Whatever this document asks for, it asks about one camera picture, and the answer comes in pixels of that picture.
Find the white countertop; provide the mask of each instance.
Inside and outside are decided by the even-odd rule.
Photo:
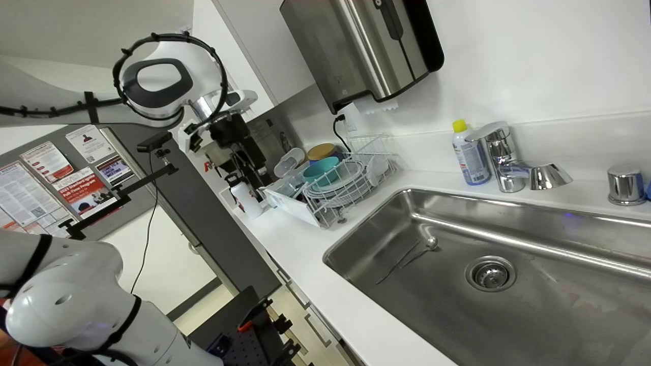
[[[338,334],[371,366],[447,366],[453,364],[432,344],[387,313],[381,304],[359,292],[345,278],[323,263],[328,248],[349,234],[371,212],[374,212],[395,190],[418,187],[445,192],[463,192],[493,196],[503,200],[522,200],[547,207],[571,207],[575,212],[593,212],[616,217],[651,221],[651,205],[616,207],[606,200],[604,180],[573,180],[555,190],[499,192],[497,182],[468,187],[458,172],[403,172],[401,179],[381,187],[367,200],[349,207],[347,221],[336,229],[322,229],[304,224],[282,212],[269,209],[257,220],[241,212],[232,215],[245,227],[250,240],[261,243],[328,317]]]

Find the wire basket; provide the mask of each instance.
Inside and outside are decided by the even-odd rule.
[[[265,187],[271,207],[286,212],[311,226],[333,227],[345,221],[345,207],[367,198],[377,187],[398,176],[401,159],[393,135],[347,139],[351,152],[331,170],[306,179],[310,163]]]

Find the poster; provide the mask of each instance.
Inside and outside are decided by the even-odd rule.
[[[89,167],[56,180],[55,188],[82,220],[116,200]]]
[[[122,157],[109,157],[108,161],[98,164],[100,174],[108,180],[108,182],[118,182],[123,176],[131,174],[128,164],[122,161]]]
[[[55,182],[76,170],[74,164],[61,154],[61,151],[52,141],[38,144],[20,157],[48,182]]]
[[[116,152],[108,137],[95,125],[83,125],[65,133],[65,137],[79,151],[79,154],[88,163],[98,163]]]
[[[1,227],[34,234],[65,235],[59,224],[74,217],[20,163],[0,167],[0,209]]]

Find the soap bottle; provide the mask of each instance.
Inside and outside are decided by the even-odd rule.
[[[451,122],[453,137],[451,147],[461,164],[461,172],[468,185],[482,185],[491,179],[491,169],[486,164],[482,147],[470,133],[465,119]]]

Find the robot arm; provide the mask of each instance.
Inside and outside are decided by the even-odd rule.
[[[44,235],[0,232],[0,283],[25,275]],[[220,366],[222,360],[188,341],[152,304],[118,284],[122,257],[102,241],[50,238],[32,277],[9,304],[9,334],[32,347],[118,351],[135,364]]]

